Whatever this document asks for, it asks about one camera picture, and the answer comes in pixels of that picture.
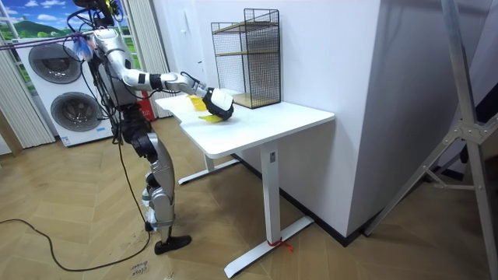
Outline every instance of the desk foot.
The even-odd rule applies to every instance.
[[[314,222],[314,220],[308,216],[304,216],[297,220],[297,222],[282,230],[282,240],[288,240],[291,236],[309,226],[312,222]],[[274,248],[275,247],[269,246],[267,241],[257,245],[255,248],[238,257],[235,261],[232,261],[225,267],[226,277],[232,278],[236,273],[255,262],[258,258],[263,257],[263,255]]]
[[[201,178],[201,177],[204,177],[210,173],[213,173],[215,171],[218,171],[218,170],[221,170],[223,168],[227,168],[228,166],[232,166],[234,164],[237,164],[239,163],[238,160],[236,159],[232,159],[230,161],[227,161],[226,163],[222,163],[220,165],[217,165],[217,166],[214,166],[214,169],[209,171],[209,170],[203,170],[201,172],[197,172],[196,174],[192,174],[192,175],[189,175],[189,176],[186,176],[185,178],[181,178],[178,180],[178,183],[179,184],[185,184],[189,181],[192,181],[192,180],[195,180],[195,179],[198,179],[198,178]]]

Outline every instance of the desk leg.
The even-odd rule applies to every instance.
[[[225,267],[225,274],[228,278],[232,278],[236,273],[275,248],[275,246],[270,246],[268,243],[278,243],[280,238],[283,241],[288,240],[313,222],[312,218],[304,216],[280,231],[279,153],[277,141],[265,143],[261,145],[260,149],[267,240],[229,263]]]
[[[189,175],[189,176],[186,176],[185,178],[179,179],[178,184],[186,184],[187,182],[189,182],[191,180],[202,178],[202,177],[204,177],[212,172],[221,170],[223,168],[226,168],[228,166],[232,166],[233,164],[237,164],[237,163],[239,163],[238,160],[232,159],[230,161],[227,161],[226,163],[222,163],[222,164],[215,166],[212,159],[210,159],[207,155],[204,155],[205,170],[203,170],[201,172],[197,172],[197,173]]]

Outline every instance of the window blind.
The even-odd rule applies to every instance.
[[[54,142],[8,51],[0,51],[0,65],[0,110],[23,148]]]

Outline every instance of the baseboard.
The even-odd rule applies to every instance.
[[[251,166],[245,160],[240,158],[238,155],[232,154],[231,156],[234,159],[238,159],[240,161],[240,163],[242,163],[243,166],[245,166],[249,171],[251,171],[258,178],[260,178],[260,179],[262,178],[261,172],[259,172],[257,169],[255,169],[253,166]],[[302,205],[295,198],[293,198],[290,194],[286,193],[282,188],[280,188],[280,195],[282,195],[283,198],[285,198],[288,202],[290,202],[290,204],[294,205],[294,207],[298,208],[302,213],[304,213],[304,215],[310,216],[318,226],[320,226],[326,233],[328,233],[328,235],[330,235],[333,239],[335,239],[337,242],[339,242],[339,244],[341,244],[343,247],[347,247],[348,245],[350,245],[361,234],[360,229],[362,229],[364,227],[364,225],[359,227],[353,233],[349,234],[347,237],[344,237],[341,233],[339,233],[337,230],[335,230],[333,227],[331,227],[329,224],[327,224],[323,219],[321,219],[316,214],[314,214],[310,209],[308,209],[308,207]]]

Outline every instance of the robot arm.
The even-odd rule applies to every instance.
[[[114,75],[127,87],[133,90],[168,90],[181,91],[202,98],[209,113],[223,120],[233,113],[233,97],[220,89],[206,87],[205,83],[193,79],[189,75],[174,72],[166,74],[150,74],[132,68],[132,56],[124,41],[114,29],[92,31],[92,41],[97,49],[97,55],[109,64]],[[118,100],[130,100],[116,96]]]

